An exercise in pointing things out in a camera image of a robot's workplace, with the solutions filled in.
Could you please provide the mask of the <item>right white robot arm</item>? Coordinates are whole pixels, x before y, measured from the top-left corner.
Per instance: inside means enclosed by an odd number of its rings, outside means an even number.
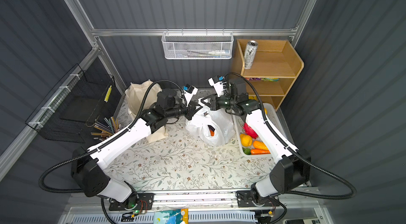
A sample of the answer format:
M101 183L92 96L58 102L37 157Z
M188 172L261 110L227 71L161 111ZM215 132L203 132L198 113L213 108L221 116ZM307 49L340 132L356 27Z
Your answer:
M254 201L279 194L325 200L346 200L356 196L356 188L350 182L312 163L306 150L298 149L272 124L267 118L259 93L245 77L234 72L230 76L230 80L225 76L209 78L209 85L214 87L216 93L203 98L201 102L212 111L224 110L243 119L270 151L275 166L266 178L252 185ZM311 169L340 182L350 192L325 195L297 191L298 186L309 181Z

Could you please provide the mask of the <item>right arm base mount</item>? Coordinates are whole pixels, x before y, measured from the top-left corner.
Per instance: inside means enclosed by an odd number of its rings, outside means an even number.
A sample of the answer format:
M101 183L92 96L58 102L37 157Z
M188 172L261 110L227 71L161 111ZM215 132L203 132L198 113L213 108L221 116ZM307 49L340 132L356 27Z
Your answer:
M240 208L268 207L275 208L280 206L277 202L278 197L261 197L252 190L240 190L235 192L237 204Z

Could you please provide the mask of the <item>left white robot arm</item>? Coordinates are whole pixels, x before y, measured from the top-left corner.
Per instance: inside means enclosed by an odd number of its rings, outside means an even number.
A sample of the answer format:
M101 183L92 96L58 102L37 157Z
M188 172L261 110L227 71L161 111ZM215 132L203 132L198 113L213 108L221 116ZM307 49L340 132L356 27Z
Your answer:
M191 120L202 108L197 102L191 100L198 89L185 85L176 89L163 89L157 93L156 103L149 109L145 109L149 92L155 85L157 82L149 85L131 124L99 144L88 149L77 149L72 158L45 170L40 175L39 187L51 193L82 192L87 197L112 198L118 202L125 202L135 197L136 191L131 185L109 177L104 169L135 143L164 127L169 119L185 117ZM51 172L68 164L71 165L71 176L79 185L78 189L58 189L46 185L45 178Z

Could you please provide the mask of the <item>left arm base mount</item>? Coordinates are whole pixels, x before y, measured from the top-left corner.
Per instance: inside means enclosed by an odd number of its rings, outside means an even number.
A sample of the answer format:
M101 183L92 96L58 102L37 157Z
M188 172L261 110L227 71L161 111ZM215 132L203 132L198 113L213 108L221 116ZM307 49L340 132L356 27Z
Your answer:
M148 211L154 203L154 193L132 193L124 202L110 199L109 211Z

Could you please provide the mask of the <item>white plastic grocery bag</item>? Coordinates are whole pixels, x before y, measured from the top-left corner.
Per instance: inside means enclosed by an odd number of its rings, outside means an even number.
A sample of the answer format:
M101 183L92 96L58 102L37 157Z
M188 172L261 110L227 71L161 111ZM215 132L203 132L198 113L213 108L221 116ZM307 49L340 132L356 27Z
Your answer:
M215 132L214 136L210 135L210 127ZM192 120L186 120L186 130L210 146L223 146L236 134L231 115L223 109L211 111L208 108L202 108Z

